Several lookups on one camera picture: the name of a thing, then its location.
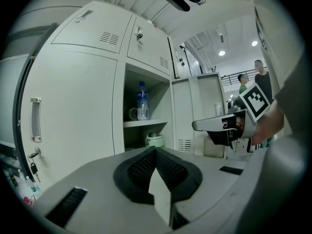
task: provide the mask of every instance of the black shirt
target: black shirt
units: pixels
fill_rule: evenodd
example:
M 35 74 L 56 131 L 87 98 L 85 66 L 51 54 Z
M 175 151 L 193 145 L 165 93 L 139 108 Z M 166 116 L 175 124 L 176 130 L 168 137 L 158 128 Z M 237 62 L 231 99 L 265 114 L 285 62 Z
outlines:
M 257 74 L 254 77 L 254 80 L 259 85 L 261 90 L 263 91 L 269 103 L 272 104 L 274 100 L 272 99 L 272 87 L 271 87 L 271 80 L 270 80 L 269 72 L 267 72 L 266 75 L 264 76 Z

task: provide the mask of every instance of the man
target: man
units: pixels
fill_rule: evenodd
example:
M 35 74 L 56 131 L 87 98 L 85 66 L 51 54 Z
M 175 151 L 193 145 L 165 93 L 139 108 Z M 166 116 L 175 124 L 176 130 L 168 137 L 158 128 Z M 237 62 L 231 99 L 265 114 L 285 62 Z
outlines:
M 305 55 L 305 44 L 296 26 L 280 4 L 275 0 L 253 0 L 253 2 L 261 50 L 270 71 L 273 97 L 276 98 L 269 111 L 257 122 L 253 135 L 253 145 L 255 145 L 273 137 L 283 128 L 284 135 L 291 134 L 289 126 L 301 131 L 302 124 L 305 123 L 304 128 L 310 128 L 308 121 L 304 120 L 305 114 L 290 108 L 289 103 L 283 99 L 287 93 L 292 92 L 290 86 L 284 86 L 287 82 L 294 83 L 295 78 L 301 77 L 305 80 L 305 85 L 309 85 L 307 78 L 310 71 L 307 67 L 310 63 Z M 300 96 L 293 99 L 296 101 L 294 103 L 301 105 L 301 110 L 309 108 L 308 101 L 303 102 Z M 290 125 L 284 118 L 284 113 L 288 116 Z M 244 125 L 242 119 L 239 120 L 241 122 L 238 127 Z
M 259 72 L 259 74 L 254 77 L 254 81 L 259 85 L 269 103 L 272 104 L 272 87 L 269 72 L 264 70 L 261 60 L 256 60 L 254 62 L 254 67 Z
M 248 79 L 247 76 L 244 74 L 238 75 L 237 79 L 240 82 L 239 94 L 241 94 L 247 89 L 246 84 L 248 82 Z

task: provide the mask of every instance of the rice cooker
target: rice cooker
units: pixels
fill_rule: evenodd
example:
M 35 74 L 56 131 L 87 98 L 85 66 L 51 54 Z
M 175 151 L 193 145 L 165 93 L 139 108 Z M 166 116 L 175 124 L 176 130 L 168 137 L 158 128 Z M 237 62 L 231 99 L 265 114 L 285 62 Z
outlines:
M 145 146 L 163 147 L 164 145 L 165 145 L 164 135 L 154 132 L 146 136 Z

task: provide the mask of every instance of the green shirt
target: green shirt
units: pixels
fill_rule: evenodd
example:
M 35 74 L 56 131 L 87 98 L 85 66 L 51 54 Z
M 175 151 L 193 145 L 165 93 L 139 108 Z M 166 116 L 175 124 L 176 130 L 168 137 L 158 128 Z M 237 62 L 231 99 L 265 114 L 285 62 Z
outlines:
M 246 86 L 240 86 L 239 88 L 239 94 L 243 93 L 247 89 Z

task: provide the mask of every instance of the railing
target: railing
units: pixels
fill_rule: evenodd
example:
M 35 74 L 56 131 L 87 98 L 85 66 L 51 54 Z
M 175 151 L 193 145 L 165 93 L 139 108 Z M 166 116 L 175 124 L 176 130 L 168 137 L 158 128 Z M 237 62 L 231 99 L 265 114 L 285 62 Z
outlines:
M 221 78 L 222 85 L 223 86 L 228 86 L 228 85 L 233 85 L 233 84 L 240 83 L 239 80 L 237 79 L 238 75 L 240 75 L 240 74 L 246 75 L 248 81 L 253 81 L 254 77 L 256 76 L 256 74 L 258 74 L 258 71 L 256 71 L 255 69 L 251 69 L 251 70 L 247 70 L 247 71 L 231 74 L 229 76 L 223 76 Z

